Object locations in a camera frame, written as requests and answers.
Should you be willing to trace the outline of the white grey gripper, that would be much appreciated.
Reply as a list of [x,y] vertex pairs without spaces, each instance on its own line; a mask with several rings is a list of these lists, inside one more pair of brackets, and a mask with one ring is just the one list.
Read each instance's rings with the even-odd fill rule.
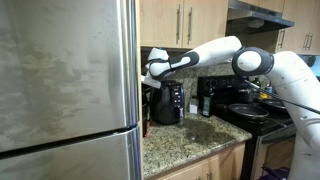
[[161,82],[156,79],[162,73],[161,70],[144,68],[141,72],[141,82],[145,85],[159,89]]

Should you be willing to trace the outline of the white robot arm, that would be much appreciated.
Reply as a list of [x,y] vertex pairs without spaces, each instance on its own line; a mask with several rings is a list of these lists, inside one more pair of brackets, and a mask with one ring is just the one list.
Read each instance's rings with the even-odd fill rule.
[[158,48],[152,52],[156,57],[148,61],[147,73],[141,80],[154,88],[159,88],[163,78],[179,69],[226,62],[242,78],[265,76],[273,87],[270,95],[282,100],[297,128],[287,180],[320,179],[320,82],[296,53],[272,54],[257,47],[244,47],[235,36],[209,41],[173,58]]

